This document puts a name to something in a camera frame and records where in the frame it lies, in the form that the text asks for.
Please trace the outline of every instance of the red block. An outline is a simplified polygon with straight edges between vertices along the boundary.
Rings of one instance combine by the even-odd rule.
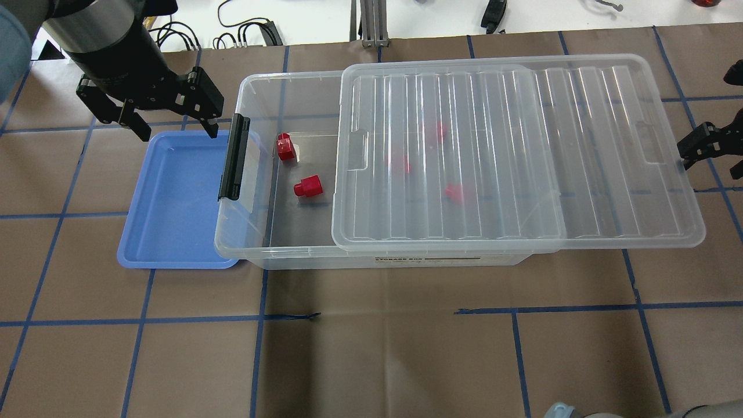
[[[279,158],[282,161],[296,158],[294,144],[291,143],[288,133],[282,133],[276,138],[276,150],[279,152]]]
[[[297,196],[317,196],[322,193],[322,183],[320,177],[310,176],[302,179],[300,183],[294,185],[294,194]]]

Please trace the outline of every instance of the transparent lid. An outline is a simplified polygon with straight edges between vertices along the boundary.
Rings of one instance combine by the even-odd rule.
[[[704,224],[635,55],[343,72],[332,234],[348,250],[694,246]]]

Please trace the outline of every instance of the plastic storage box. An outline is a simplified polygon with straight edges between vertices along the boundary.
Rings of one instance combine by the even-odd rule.
[[[250,134],[233,124],[244,165],[228,180],[240,192],[220,198],[215,245],[266,269],[513,265],[704,238],[655,81],[634,55],[255,75],[237,113]],[[295,164],[275,156],[280,132]],[[293,185],[316,174],[325,192],[298,199]]]

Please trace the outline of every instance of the black cable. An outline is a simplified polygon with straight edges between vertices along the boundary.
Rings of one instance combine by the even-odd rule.
[[[191,39],[191,36],[188,36],[187,34],[185,34],[183,32],[179,32],[179,31],[177,31],[175,29],[171,29],[171,28],[158,28],[158,29],[159,29],[159,31],[158,31],[158,38],[157,38],[157,40],[155,40],[155,43],[158,44],[158,47],[162,47],[163,46],[163,43],[165,43],[165,39],[167,39],[170,35],[177,34],[186,43],[186,50],[187,51],[191,51],[192,49],[196,49],[196,46],[193,45],[193,40]],[[166,34],[164,36],[160,36],[161,35],[160,30],[165,30],[166,31]]]
[[[178,36],[180,36],[180,37],[181,37],[181,39],[182,39],[182,40],[184,41],[184,44],[186,44],[186,50],[187,50],[187,51],[191,51],[191,47],[189,46],[189,41],[190,41],[190,38],[189,38],[189,37],[188,37],[188,35],[186,35],[185,33],[183,33],[183,32],[178,32],[177,30],[174,30],[174,29],[169,29],[169,28],[155,28],[155,29],[150,29],[150,30],[148,30],[148,32],[152,33],[152,32],[155,32],[156,30],[158,31],[158,37],[157,37],[157,39],[155,40],[155,44],[156,44],[156,45],[157,45],[158,47],[161,47],[161,46],[163,46],[163,43],[165,42],[165,39],[168,39],[168,38],[169,38],[169,37],[170,37],[171,35],[178,35]],[[162,30],[165,30],[165,31],[166,31],[166,34],[165,34],[165,36],[161,36],[160,32],[161,32]]]
[[[171,37],[173,35],[179,35],[181,37],[181,39],[183,40],[184,44],[186,45],[186,51],[191,51],[191,47],[189,46],[188,41],[186,41],[186,39],[183,37],[183,33],[177,33],[177,32],[168,33],[160,41],[161,42],[165,42],[166,39],[168,39],[169,37]]]
[[[223,33],[222,35],[219,35],[219,39],[222,39],[223,36],[229,36],[230,39],[233,41],[233,46],[237,46],[237,41],[235,40],[235,37],[231,33]]]
[[[239,22],[239,23],[235,23],[235,24],[231,24],[231,25],[225,25],[224,22],[222,22],[222,17],[221,17],[220,11],[222,9],[222,6],[224,6],[225,4],[227,4],[229,2],[230,2],[230,0],[224,0],[222,3],[219,4],[219,6],[217,6],[217,20],[219,21],[219,24],[222,25],[223,28],[234,28],[235,26],[240,26],[240,25],[242,25],[244,23],[248,23],[251,20],[256,20],[256,19],[263,19],[266,22],[270,22],[270,20],[269,19],[266,19],[265,17],[253,17],[253,18],[250,18],[248,20],[244,20],[244,21]]]
[[[620,12],[620,11],[624,10],[624,6],[621,5],[621,4],[615,4],[615,3],[612,3],[612,2],[606,1],[606,0],[595,0],[595,1],[598,4],[603,4],[604,6],[613,7],[614,10],[616,10],[617,12]]]
[[[163,28],[172,28],[173,25],[181,25],[181,26],[184,26],[186,29],[190,30],[191,31],[191,34],[193,35],[194,41],[196,41],[196,46],[198,46],[198,48],[201,49],[201,44],[198,41],[198,36],[196,36],[196,32],[194,32],[194,30],[189,25],[186,25],[183,22],[171,21],[171,22],[166,23],[162,27]]]
[[[273,35],[273,33],[271,33],[270,29],[268,29],[268,26],[266,26],[265,24],[260,23],[260,22],[248,22],[248,23],[244,23],[243,25],[240,25],[240,27],[237,29],[237,39],[238,40],[242,40],[243,42],[246,42],[247,43],[247,29],[251,25],[258,25],[258,27],[260,28],[260,30],[262,30],[263,32],[265,32],[268,35],[268,37],[271,39],[271,43],[273,43],[273,46],[277,46],[279,44],[276,41],[276,37]]]
[[[214,49],[219,49],[219,42],[222,42],[222,45],[224,45],[224,48],[227,49],[227,43],[224,41],[224,39],[222,39],[225,36],[229,36],[230,39],[232,39],[233,46],[237,46],[237,41],[235,40],[235,37],[231,33],[227,32],[227,33],[223,33],[222,35],[219,35],[219,37],[212,39],[212,46],[214,47]]]

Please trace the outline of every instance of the black handle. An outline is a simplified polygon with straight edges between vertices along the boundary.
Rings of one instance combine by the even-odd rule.
[[[250,118],[239,113],[233,115],[230,136],[227,139],[227,157],[224,159],[224,172],[219,186],[219,197],[237,200],[240,197],[242,169],[245,166],[247,133],[250,130]]]

